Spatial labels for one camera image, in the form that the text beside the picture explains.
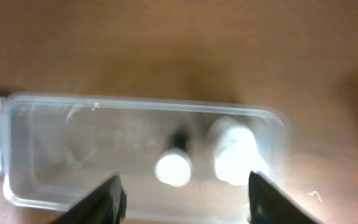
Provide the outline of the dark bottle white cap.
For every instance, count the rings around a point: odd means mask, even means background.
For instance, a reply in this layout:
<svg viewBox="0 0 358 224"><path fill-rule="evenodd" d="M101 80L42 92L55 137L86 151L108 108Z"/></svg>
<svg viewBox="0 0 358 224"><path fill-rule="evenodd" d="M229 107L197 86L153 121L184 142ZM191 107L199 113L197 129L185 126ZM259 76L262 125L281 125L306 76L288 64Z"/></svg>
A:
<svg viewBox="0 0 358 224"><path fill-rule="evenodd" d="M188 154L189 135L179 129L169 136L167 148L154 166L156 178L172 187L187 185L193 174L193 165Z"/></svg>

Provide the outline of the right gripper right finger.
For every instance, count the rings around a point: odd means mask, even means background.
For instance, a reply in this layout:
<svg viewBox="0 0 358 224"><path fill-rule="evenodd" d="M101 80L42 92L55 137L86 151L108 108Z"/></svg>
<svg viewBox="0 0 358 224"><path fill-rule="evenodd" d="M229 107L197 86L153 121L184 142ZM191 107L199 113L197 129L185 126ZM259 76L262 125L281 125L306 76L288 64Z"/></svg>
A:
<svg viewBox="0 0 358 224"><path fill-rule="evenodd" d="M263 175L249 175L250 224L318 224Z"/></svg>

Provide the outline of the white lotion bottle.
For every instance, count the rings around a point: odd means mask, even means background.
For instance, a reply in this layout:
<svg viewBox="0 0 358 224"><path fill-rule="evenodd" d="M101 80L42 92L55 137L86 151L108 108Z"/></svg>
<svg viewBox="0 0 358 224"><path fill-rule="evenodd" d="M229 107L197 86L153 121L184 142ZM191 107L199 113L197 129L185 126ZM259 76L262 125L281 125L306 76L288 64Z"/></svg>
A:
<svg viewBox="0 0 358 224"><path fill-rule="evenodd" d="M246 124L227 116L220 117L211 125L208 140L217 179L234 186L246 186L251 172L269 173L270 164Z"/></svg>

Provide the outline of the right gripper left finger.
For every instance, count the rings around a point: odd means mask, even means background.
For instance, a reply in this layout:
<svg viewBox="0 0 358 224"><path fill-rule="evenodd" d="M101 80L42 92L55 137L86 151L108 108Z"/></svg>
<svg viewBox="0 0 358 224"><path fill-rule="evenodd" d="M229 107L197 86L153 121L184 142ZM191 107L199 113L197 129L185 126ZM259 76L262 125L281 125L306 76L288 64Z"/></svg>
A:
<svg viewBox="0 0 358 224"><path fill-rule="evenodd" d="M127 194L113 175L52 224L120 224L126 218Z"/></svg>

